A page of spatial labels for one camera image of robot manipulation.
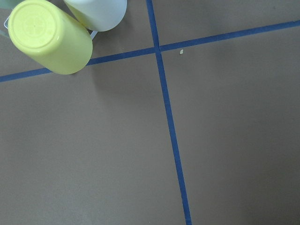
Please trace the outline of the white upturned cup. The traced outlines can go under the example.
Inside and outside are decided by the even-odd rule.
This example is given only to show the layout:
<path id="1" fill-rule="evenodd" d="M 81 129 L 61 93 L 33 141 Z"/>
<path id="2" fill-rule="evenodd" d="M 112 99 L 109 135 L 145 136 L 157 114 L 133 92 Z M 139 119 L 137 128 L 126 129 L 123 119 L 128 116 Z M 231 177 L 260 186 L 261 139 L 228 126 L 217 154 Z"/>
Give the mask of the white upturned cup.
<path id="1" fill-rule="evenodd" d="M 116 27 L 127 10 L 127 0 L 66 0 L 75 18 L 92 31 L 108 31 Z"/>

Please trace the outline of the green upturned cup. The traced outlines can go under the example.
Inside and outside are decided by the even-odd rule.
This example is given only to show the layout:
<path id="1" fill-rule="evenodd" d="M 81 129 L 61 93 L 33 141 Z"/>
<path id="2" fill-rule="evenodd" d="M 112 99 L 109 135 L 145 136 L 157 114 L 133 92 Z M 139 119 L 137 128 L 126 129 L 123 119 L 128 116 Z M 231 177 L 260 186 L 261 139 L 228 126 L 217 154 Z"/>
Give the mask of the green upturned cup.
<path id="1" fill-rule="evenodd" d="M 23 0 L 0 0 L 0 8 L 13 9 Z"/>

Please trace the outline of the yellow upturned cup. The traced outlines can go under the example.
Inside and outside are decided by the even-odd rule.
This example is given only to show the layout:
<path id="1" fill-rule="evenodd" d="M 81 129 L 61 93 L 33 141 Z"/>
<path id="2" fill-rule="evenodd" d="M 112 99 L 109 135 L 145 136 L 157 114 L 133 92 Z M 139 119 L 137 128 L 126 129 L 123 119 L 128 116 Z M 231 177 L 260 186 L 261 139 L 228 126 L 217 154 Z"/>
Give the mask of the yellow upturned cup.
<path id="1" fill-rule="evenodd" d="M 19 3 L 8 19 L 8 34 L 18 50 L 60 75 L 80 71 L 91 59 L 86 28 L 46 0 Z"/>

